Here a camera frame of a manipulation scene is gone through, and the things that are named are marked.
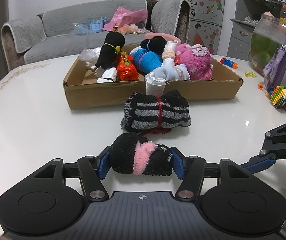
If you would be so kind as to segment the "orange plastic bag bundle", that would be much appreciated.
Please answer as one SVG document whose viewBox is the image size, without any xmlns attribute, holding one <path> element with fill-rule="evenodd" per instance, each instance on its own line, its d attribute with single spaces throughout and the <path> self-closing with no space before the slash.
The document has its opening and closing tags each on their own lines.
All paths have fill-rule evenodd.
<svg viewBox="0 0 286 240">
<path fill-rule="evenodd" d="M 134 58 L 125 51 L 120 51 L 116 58 L 115 65 L 118 79 L 120 81 L 136 81 L 139 73 L 133 64 Z"/>
</svg>

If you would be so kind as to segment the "clear plastic bag bundle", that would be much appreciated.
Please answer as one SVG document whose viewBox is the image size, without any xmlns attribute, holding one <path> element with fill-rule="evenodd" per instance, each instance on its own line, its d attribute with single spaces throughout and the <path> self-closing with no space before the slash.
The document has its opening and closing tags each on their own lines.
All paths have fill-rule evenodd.
<svg viewBox="0 0 286 240">
<path fill-rule="evenodd" d="M 85 49 L 80 55 L 79 59 L 86 63 L 87 68 L 96 69 L 96 63 L 99 59 L 101 47 L 94 49 Z"/>
</svg>

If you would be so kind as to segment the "pink plastic chair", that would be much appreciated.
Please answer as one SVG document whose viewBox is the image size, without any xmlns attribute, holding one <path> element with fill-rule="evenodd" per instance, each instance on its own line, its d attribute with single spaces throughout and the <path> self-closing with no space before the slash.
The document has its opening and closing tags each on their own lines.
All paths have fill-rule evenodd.
<svg viewBox="0 0 286 240">
<path fill-rule="evenodd" d="M 163 37 L 166 41 L 177 41 L 177 44 L 180 45 L 182 43 L 181 39 L 170 35 L 170 34 L 165 34 L 165 33 L 146 33 L 145 34 L 145 39 L 151 39 L 155 36 L 161 36 Z"/>
</svg>

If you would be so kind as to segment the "yellow rubber band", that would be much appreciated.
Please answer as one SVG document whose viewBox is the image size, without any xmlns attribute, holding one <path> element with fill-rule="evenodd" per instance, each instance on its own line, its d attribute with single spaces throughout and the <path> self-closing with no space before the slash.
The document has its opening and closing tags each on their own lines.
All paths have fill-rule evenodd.
<svg viewBox="0 0 286 240">
<path fill-rule="evenodd" d="M 245 76 L 246 77 L 256 78 L 257 75 L 254 72 L 245 72 Z"/>
</svg>

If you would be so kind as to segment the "black sock blue tie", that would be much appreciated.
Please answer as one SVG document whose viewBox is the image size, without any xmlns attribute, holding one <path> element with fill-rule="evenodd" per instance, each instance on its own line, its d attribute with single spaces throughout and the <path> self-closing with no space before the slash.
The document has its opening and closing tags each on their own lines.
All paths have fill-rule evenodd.
<svg viewBox="0 0 286 240">
<path fill-rule="evenodd" d="M 161 56 L 164 52 L 166 44 L 167 41 L 162 36 L 155 36 L 153 38 L 144 39 L 141 41 L 140 47 Z"/>
</svg>

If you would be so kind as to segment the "white cloth bundle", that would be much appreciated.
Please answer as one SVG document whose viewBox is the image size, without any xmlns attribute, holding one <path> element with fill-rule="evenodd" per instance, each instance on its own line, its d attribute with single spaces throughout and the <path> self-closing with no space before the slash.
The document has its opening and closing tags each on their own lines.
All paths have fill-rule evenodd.
<svg viewBox="0 0 286 240">
<path fill-rule="evenodd" d="M 117 70 L 115 67 L 103 69 L 102 67 L 90 66 L 87 68 L 91 74 L 94 74 L 97 83 L 115 82 L 117 78 Z"/>
</svg>

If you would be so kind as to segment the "pink fluffy sock bundle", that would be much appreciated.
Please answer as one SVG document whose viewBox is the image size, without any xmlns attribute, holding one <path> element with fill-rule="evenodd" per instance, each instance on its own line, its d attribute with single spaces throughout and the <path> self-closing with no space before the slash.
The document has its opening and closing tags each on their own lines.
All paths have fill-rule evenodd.
<svg viewBox="0 0 286 240">
<path fill-rule="evenodd" d="M 176 48 L 179 64 L 184 64 L 190 80 L 210 80 L 212 77 L 212 57 L 209 50 L 201 44 L 193 46 L 187 43 Z"/>
</svg>

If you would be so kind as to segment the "brown cardboard box tray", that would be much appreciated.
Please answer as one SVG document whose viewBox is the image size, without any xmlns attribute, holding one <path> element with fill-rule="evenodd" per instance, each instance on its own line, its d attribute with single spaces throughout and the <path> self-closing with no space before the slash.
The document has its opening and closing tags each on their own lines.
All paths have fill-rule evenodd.
<svg viewBox="0 0 286 240">
<path fill-rule="evenodd" d="M 177 90 L 189 102 L 233 99 L 243 79 L 216 59 L 212 63 L 212 79 L 207 81 L 167 81 L 161 85 L 155 79 L 146 82 L 140 75 L 137 81 L 97 83 L 95 72 L 77 58 L 63 79 L 63 88 L 71 110 L 123 105 L 133 92 L 161 96 Z"/>
</svg>

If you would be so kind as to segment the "black sock yellow tie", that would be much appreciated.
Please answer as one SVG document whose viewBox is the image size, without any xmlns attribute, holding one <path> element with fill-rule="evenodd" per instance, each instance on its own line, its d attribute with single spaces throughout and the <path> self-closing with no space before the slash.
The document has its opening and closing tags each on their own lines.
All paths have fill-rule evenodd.
<svg viewBox="0 0 286 240">
<path fill-rule="evenodd" d="M 114 62 L 119 52 L 125 45 L 125 37 L 122 33 L 109 31 L 101 47 L 99 58 L 96 63 L 97 68 L 104 70 L 114 66 Z"/>
</svg>

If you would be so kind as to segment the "light blue sock bundle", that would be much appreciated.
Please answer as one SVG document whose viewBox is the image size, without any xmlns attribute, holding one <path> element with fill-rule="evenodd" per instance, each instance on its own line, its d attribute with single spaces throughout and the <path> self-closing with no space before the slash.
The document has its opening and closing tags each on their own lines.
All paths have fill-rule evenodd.
<svg viewBox="0 0 286 240">
<path fill-rule="evenodd" d="M 190 75 L 186 65 L 161 66 L 145 75 L 145 80 L 153 85 L 165 85 L 167 81 L 189 80 Z"/>
</svg>

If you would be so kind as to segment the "decorated grey refrigerator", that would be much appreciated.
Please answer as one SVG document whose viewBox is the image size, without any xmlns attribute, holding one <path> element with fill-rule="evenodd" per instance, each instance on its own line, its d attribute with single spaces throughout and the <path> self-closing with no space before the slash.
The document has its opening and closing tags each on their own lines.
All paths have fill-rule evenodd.
<svg viewBox="0 0 286 240">
<path fill-rule="evenodd" d="M 188 44 L 201 44 L 216 54 L 223 24 L 225 0 L 187 0 L 191 5 Z"/>
</svg>

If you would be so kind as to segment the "black grey striped sock bundle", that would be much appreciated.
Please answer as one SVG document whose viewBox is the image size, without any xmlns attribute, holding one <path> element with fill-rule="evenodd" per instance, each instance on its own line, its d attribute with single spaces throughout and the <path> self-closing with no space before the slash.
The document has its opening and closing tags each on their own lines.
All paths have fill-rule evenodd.
<svg viewBox="0 0 286 240">
<path fill-rule="evenodd" d="M 126 132 L 167 132 L 191 125 L 190 107 L 177 90 L 161 97 L 132 93 L 124 107 L 121 129 Z"/>
</svg>

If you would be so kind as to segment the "small white roll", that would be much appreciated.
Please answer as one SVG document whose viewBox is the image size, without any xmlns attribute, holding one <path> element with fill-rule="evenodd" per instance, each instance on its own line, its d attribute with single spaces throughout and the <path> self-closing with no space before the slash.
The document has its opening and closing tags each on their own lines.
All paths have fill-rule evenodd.
<svg viewBox="0 0 286 240">
<path fill-rule="evenodd" d="M 146 95 L 161 97 L 166 86 L 166 80 L 154 76 L 149 76 L 146 79 Z"/>
</svg>

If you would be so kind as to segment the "colourful toy block stick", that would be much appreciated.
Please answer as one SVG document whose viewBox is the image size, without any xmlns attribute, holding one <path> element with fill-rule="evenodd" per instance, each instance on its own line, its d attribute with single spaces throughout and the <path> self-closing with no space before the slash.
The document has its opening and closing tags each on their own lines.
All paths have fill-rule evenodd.
<svg viewBox="0 0 286 240">
<path fill-rule="evenodd" d="M 234 61 L 231 61 L 229 59 L 226 59 L 226 58 L 221 58 L 220 59 L 220 63 L 226 65 L 226 66 L 229 66 L 233 69 L 237 69 L 238 68 L 238 63 L 234 62 Z"/>
</svg>

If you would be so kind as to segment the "black sock pink tie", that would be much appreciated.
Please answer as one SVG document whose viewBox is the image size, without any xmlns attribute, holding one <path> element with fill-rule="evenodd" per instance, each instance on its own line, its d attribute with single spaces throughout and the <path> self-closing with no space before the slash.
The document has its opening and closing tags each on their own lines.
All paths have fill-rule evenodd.
<svg viewBox="0 0 286 240">
<path fill-rule="evenodd" d="M 111 168 L 120 174 L 170 176 L 173 153 L 135 133 L 123 133 L 109 150 Z"/>
</svg>

